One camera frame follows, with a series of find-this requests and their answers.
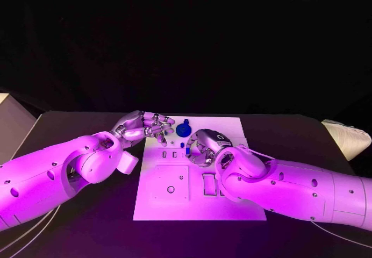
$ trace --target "robotic arm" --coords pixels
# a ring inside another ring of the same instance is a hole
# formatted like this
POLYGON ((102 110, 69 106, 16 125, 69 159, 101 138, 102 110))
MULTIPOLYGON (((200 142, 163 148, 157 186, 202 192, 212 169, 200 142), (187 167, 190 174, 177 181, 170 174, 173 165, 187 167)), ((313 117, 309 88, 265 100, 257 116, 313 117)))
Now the robotic arm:
POLYGON ((43 215, 115 168, 130 174, 138 159, 123 149, 144 137, 166 146, 172 124, 172 118, 134 111, 110 132, 78 137, 0 165, 0 231, 43 215))
POLYGON ((278 160, 244 145, 232 147, 226 136, 209 129, 196 131, 186 147, 198 166, 215 161, 219 189, 229 200, 248 199, 291 218, 372 231, 372 179, 278 160), (195 141, 200 155, 190 154, 195 141))

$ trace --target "blue object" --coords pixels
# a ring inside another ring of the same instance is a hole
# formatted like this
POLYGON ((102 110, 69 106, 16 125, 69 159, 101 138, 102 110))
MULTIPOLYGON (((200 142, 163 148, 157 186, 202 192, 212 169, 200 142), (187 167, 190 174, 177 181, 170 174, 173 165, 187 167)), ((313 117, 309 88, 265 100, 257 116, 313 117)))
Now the blue object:
POLYGON ((185 119, 183 124, 177 125, 176 134, 179 137, 187 137, 192 134, 192 127, 189 126, 187 119, 185 119))

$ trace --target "cable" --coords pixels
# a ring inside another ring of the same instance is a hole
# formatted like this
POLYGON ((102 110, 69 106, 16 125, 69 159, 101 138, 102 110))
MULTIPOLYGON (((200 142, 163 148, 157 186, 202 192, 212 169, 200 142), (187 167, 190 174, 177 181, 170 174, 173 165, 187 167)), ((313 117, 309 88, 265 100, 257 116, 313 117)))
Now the cable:
POLYGON ((40 223, 43 222, 43 220, 46 219, 46 217, 49 216, 49 214, 52 213, 52 211, 53 210, 50 210, 48 213, 46 213, 46 215, 43 216, 43 218, 40 219, 40 221, 36 223, 36 225, 27 230, 27 232, 6 246, 6 247, 3 247, 1 249, 0 249, 0 252, 6 249, 6 248, 9 248, 12 245, 13 245, 13 243, 14 242, 17 242, 23 237, 25 237, 25 235, 40 225, 40 223))
POLYGON ((310 222, 311 222, 322 230, 324 230, 329 234, 335 235, 336 237, 345 239, 346 241, 349 241, 349 242, 352 242, 352 243, 356 243, 356 244, 360 245, 360 246, 365 246, 365 247, 368 247, 368 248, 372 248, 372 246, 368 246, 368 245, 365 245, 363 243, 358 243, 356 241, 349 240, 347 238, 342 237, 340 235, 336 235, 336 234, 332 233, 329 230, 323 229, 313 221, 310 221, 310 222))
POLYGON ((29 246, 29 244, 33 242, 33 240, 39 237, 39 235, 42 234, 45 228, 48 227, 49 223, 52 222, 52 219, 53 219, 53 217, 55 217, 55 215, 56 215, 56 212, 55 212, 53 216, 50 217, 49 222, 46 223, 43 229, 40 230, 40 232, 37 233, 37 235, 32 238, 30 242, 23 246, 23 248, 22 248, 9 258, 13 258, 13 257, 20 253, 20 251, 29 246))

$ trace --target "dark table surface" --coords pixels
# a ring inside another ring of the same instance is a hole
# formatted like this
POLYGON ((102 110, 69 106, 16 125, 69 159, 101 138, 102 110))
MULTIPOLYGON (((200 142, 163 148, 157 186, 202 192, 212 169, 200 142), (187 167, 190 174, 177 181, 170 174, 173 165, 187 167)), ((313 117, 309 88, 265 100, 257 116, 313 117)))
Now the dark table surface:
MULTIPOLYGON (((81 135, 110 130, 123 115, 46 112, 16 157, 81 135)), ((317 120, 300 115, 206 116, 241 117, 249 147, 258 152, 355 174, 317 120)), ((85 187, 76 197, 62 204, 46 230, 17 258, 372 257, 372 249, 330 235, 311 222, 273 212, 265 212, 267 221, 133 221, 143 148, 144 141, 127 149, 140 158, 131 175, 115 171, 105 181, 85 187)), ((35 219, 0 232, 0 248, 37 221, 35 219)), ((0 254, 1 257, 9 257, 23 247, 43 225, 0 254)), ((320 225, 343 237, 372 245, 372 232, 346 225, 320 225)))

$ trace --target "rectangular slot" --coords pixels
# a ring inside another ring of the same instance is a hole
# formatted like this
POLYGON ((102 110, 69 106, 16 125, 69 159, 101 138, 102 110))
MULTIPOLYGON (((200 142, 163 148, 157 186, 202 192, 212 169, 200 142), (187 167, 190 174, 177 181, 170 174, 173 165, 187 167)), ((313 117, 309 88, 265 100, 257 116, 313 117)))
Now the rectangular slot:
POLYGON ((203 174, 203 195, 216 196, 218 190, 215 187, 215 175, 203 174))

